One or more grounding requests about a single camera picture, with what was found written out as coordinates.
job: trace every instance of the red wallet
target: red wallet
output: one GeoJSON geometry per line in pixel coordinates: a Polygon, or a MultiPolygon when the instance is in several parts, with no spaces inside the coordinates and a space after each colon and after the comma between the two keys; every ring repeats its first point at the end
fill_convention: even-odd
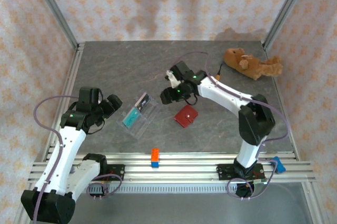
{"type": "Polygon", "coordinates": [[[198,116],[198,111],[186,105],[183,109],[174,116],[174,120],[178,122],[182,127],[187,127],[189,124],[193,123],[194,119],[198,116]]]}

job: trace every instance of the metal bracket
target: metal bracket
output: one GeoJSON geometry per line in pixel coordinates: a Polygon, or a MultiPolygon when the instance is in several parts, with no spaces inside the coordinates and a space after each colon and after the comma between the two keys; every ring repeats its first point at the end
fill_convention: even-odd
{"type": "MultiPolygon", "coordinates": [[[[238,178],[238,175],[234,171],[234,164],[218,164],[216,167],[216,172],[219,176],[219,180],[231,180],[233,178],[238,178]]],[[[245,179],[249,180],[260,180],[265,182],[265,175],[263,166],[260,163],[257,163],[251,172],[249,172],[245,179]]]]}
{"type": "MultiPolygon", "coordinates": [[[[106,166],[107,173],[106,174],[115,174],[121,177],[124,180],[125,174],[125,165],[124,164],[108,164],[106,166]]],[[[99,178],[94,181],[119,181],[118,178],[115,177],[107,177],[107,178],[99,178]]]]}

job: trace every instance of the black cable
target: black cable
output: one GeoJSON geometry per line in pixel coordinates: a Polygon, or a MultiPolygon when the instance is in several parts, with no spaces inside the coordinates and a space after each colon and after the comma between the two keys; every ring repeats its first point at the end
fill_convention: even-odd
{"type": "Polygon", "coordinates": [[[195,97],[195,102],[193,104],[191,104],[189,101],[187,101],[187,99],[184,99],[187,104],[189,104],[189,105],[196,105],[196,103],[198,102],[198,97],[195,94],[193,94],[193,95],[195,97]]]}
{"type": "Polygon", "coordinates": [[[72,110],[72,109],[76,106],[76,104],[77,104],[77,101],[75,101],[74,103],[72,103],[72,104],[69,106],[68,110],[72,110]]]}
{"type": "Polygon", "coordinates": [[[104,125],[105,125],[105,120],[103,120],[103,126],[102,126],[102,127],[100,127],[99,129],[97,129],[95,132],[88,133],[87,135],[90,135],[90,134],[94,134],[94,133],[100,132],[100,130],[103,129],[104,125]]]}

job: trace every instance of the teddy bear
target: teddy bear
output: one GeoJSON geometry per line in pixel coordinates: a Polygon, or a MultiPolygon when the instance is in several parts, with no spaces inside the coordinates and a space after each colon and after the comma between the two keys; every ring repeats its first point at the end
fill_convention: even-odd
{"type": "Polygon", "coordinates": [[[243,48],[227,49],[223,60],[229,67],[254,80],[257,80],[262,75],[279,76],[283,70],[279,56],[274,56],[261,62],[259,58],[254,57],[252,54],[246,54],[243,48]]]}

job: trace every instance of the clear plastic box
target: clear plastic box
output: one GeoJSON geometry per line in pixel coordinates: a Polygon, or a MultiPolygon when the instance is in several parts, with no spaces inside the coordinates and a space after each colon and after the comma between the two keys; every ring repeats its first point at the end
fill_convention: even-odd
{"type": "Polygon", "coordinates": [[[135,103],[122,109],[118,124],[139,139],[160,110],[160,105],[144,90],[139,91],[135,103]]]}

